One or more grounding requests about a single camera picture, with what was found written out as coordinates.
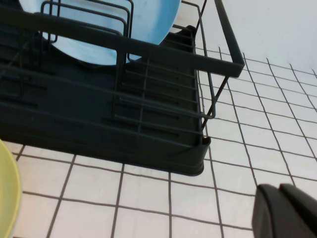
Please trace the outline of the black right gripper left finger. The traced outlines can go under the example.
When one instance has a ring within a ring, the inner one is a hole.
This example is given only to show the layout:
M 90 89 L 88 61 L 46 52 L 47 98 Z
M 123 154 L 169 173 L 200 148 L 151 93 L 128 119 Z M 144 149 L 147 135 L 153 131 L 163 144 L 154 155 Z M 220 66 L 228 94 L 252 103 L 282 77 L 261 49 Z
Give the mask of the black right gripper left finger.
M 301 238 L 305 224 L 287 198 L 274 186 L 257 187 L 252 228 L 256 238 Z

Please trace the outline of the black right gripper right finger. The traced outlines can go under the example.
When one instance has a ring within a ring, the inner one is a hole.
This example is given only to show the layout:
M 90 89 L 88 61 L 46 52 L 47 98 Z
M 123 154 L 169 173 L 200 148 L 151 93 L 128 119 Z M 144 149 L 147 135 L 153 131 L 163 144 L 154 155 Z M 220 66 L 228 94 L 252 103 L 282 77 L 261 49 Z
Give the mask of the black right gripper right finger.
M 290 184 L 281 184 L 279 190 L 292 204 L 301 220 L 317 237 L 317 200 Z

